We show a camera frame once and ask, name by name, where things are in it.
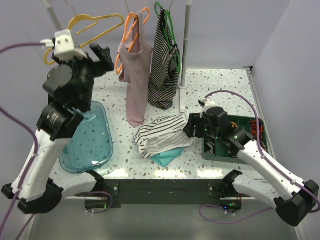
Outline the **left rack pole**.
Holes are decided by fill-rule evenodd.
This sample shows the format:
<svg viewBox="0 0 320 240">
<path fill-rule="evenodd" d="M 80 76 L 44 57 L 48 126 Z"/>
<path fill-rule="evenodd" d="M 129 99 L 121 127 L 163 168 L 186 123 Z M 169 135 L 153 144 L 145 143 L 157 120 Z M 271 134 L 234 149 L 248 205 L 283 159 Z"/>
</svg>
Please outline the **left rack pole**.
<svg viewBox="0 0 320 240">
<path fill-rule="evenodd" d="M 63 28 L 61 26 L 61 23 L 57 17 L 57 14 L 53 8 L 53 4 L 51 0 L 41 0 L 43 3 L 43 6 L 47 9 L 47 12 L 56 28 L 57 31 L 61 31 Z"/>
</svg>

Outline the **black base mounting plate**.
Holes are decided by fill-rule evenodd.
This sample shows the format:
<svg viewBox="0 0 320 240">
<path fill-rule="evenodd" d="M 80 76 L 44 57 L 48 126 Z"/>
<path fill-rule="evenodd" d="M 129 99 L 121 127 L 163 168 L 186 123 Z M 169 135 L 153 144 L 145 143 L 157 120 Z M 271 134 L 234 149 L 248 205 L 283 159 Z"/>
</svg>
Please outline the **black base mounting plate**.
<svg viewBox="0 0 320 240">
<path fill-rule="evenodd" d="M 113 197 L 113 208 L 122 205 L 206 205 L 221 198 L 237 198 L 235 191 L 223 191 L 221 180 L 205 179 L 105 179 L 91 191 Z"/>
</svg>

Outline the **rack pole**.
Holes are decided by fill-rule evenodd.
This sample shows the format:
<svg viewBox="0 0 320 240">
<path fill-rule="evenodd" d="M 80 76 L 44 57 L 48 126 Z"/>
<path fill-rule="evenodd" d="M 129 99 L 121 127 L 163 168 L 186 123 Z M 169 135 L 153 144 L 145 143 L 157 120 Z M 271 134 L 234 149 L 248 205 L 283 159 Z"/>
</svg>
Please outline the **rack pole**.
<svg viewBox="0 0 320 240">
<path fill-rule="evenodd" d="M 56 28 L 57 31 L 61 31 L 63 28 L 61 26 L 61 23 L 57 17 L 57 14 L 53 8 L 53 4 L 51 0 L 41 0 L 43 3 L 43 6 L 47 9 L 47 12 Z"/>
<path fill-rule="evenodd" d="M 183 52 L 182 52 L 182 68 L 179 84 L 179 112 L 184 113 L 186 111 L 186 91 L 187 91 L 187 53 L 188 53 L 188 38 L 191 19 L 191 9 L 193 0 L 185 1 L 185 20 L 184 20 L 184 36 L 183 36 Z"/>
</svg>

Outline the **green clothes hanger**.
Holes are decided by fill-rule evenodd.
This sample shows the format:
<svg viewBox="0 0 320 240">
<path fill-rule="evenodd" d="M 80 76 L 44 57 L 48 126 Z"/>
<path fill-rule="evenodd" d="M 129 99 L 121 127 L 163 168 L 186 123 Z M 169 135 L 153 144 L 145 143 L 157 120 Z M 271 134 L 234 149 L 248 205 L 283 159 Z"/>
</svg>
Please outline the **green clothes hanger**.
<svg viewBox="0 0 320 240">
<path fill-rule="evenodd" d="M 154 53 L 152 57 L 152 68 L 157 71 L 157 76 L 164 73 L 166 67 L 170 70 L 170 64 L 175 65 L 175 71 L 181 73 L 181 55 L 174 32 L 171 11 L 166 10 L 156 1 L 154 10 L 158 16 L 154 40 Z"/>
</svg>

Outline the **green compartment tray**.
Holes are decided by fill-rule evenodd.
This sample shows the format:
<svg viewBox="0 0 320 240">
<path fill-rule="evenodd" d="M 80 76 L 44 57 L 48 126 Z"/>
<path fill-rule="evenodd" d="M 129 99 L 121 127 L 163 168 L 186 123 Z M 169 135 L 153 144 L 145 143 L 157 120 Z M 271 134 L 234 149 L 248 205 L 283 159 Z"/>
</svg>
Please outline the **green compartment tray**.
<svg viewBox="0 0 320 240">
<path fill-rule="evenodd" d="M 255 117 L 229 115 L 229 119 L 238 127 L 245 129 L 255 139 L 257 138 L 258 128 L 257 128 L 257 121 Z M 268 135 L 265 128 L 265 123 L 261 118 L 259 119 L 259 134 L 260 134 L 260 145 L 262 149 L 267 153 L 269 153 Z M 240 160 L 237 157 L 233 157 L 229 151 L 224 150 L 220 146 L 219 142 L 210 138 L 202 139 L 201 155 L 204 160 L 208 160 L 208 161 L 233 163 L 233 164 L 246 164 L 243 160 Z"/>
</svg>

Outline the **teal transparent plastic bin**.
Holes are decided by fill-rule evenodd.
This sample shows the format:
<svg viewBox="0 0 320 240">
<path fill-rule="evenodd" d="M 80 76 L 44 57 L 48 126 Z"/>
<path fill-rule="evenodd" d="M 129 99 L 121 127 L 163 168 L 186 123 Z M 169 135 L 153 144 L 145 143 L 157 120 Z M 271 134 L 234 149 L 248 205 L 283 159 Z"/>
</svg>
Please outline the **teal transparent plastic bin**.
<svg viewBox="0 0 320 240">
<path fill-rule="evenodd" d="M 72 174 L 96 170 L 106 165 L 114 152 L 104 106 L 93 101 L 90 111 L 83 116 L 83 121 L 59 156 L 62 169 Z"/>
</svg>

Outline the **right rack pole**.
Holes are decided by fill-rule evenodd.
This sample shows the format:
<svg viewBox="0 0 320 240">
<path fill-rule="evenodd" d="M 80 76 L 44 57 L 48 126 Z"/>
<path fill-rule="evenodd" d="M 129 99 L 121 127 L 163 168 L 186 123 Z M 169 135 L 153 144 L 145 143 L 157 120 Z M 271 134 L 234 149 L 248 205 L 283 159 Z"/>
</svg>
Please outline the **right rack pole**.
<svg viewBox="0 0 320 240">
<path fill-rule="evenodd" d="M 187 53 L 188 53 L 188 38 L 191 19 L 191 9 L 193 0 L 185 1 L 185 20 L 184 20 L 184 36 L 183 36 L 183 52 L 182 52 L 182 68 L 179 84 L 179 112 L 184 113 L 186 111 L 186 91 L 187 91 Z"/>
</svg>

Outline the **pink tank top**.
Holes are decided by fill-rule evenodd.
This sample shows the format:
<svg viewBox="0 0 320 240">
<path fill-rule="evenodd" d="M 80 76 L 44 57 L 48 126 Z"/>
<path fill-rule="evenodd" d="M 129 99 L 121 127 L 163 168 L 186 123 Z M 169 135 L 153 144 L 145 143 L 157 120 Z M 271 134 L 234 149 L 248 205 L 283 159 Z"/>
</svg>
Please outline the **pink tank top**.
<svg viewBox="0 0 320 240">
<path fill-rule="evenodd" d="M 137 23 L 132 33 L 127 40 L 119 44 L 117 50 L 122 69 L 116 68 L 119 81 L 127 83 L 126 117 L 128 123 L 134 128 L 145 121 L 153 53 L 153 47 L 144 30 L 143 11 L 138 11 L 136 15 L 134 20 Z"/>
</svg>

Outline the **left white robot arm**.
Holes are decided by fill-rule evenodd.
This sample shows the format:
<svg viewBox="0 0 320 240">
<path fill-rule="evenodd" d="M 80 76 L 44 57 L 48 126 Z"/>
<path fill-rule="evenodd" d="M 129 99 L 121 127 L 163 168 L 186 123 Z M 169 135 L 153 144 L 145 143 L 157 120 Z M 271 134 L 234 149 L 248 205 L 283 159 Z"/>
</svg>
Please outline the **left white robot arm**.
<svg viewBox="0 0 320 240">
<path fill-rule="evenodd" d="M 95 79 L 115 69 L 108 47 L 96 43 L 89 47 L 97 60 L 88 54 L 69 60 L 53 55 L 56 66 L 42 86 L 48 104 L 31 133 L 34 144 L 16 180 L 1 189 L 26 215 L 49 213 L 61 200 L 78 194 L 103 193 L 104 178 L 94 170 L 86 170 L 75 182 L 51 177 L 58 157 L 91 109 Z"/>
</svg>

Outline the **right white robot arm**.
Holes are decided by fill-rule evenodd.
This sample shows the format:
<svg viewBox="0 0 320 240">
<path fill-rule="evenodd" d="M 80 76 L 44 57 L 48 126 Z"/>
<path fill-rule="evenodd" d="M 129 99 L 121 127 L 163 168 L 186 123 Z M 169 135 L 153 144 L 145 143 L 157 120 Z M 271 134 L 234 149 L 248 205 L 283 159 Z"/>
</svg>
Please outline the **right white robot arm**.
<svg viewBox="0 0 320 240">
<path fill-rule="evenodd" d="M 292 227 L 297 227 L 316 206 L 319 185 L 313 180 L 304 181 L 278 163 L 249 132 L 233 126 L 223 108 L 215 106 L 191 113 L 183 131 L 189 138 L 218 142 L 267 180 L 264 184 L 232 170 L 216 187 L 222 198 L 236 194 L 253 197 L 274 209 Z"/>
</svg>

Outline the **teal folded cloth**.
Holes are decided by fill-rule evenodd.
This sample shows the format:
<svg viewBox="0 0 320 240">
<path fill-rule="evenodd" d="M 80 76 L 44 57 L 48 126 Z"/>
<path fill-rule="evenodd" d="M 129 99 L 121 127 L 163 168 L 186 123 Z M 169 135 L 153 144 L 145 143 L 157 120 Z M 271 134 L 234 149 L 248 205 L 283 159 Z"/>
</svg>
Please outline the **teal folded cloth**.
<svg viewBox="0 0 320 240">
<path fill-rule="evenodd" d="M 150 159 L 157 165 L 166 168 L 174 159 L 178 158 L 183 151 L 184 147 L 174 148 L 165 152 L 158 153 L 151 156 Z"/>
</svg>

